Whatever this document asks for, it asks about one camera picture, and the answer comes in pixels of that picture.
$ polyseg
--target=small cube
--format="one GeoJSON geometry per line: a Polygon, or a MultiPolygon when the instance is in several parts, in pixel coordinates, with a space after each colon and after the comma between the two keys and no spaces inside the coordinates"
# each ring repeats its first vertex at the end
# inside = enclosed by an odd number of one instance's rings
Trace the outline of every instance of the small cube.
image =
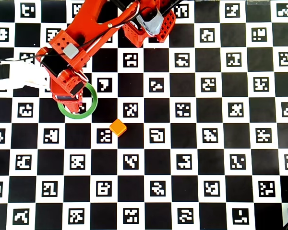
{"type": "Polygon", "coordinates": [[[116,119],[110,125],[110,130],[119,137],[120,135],[122,135],[127,130],[127,127],[119,119],[116,119]]]}

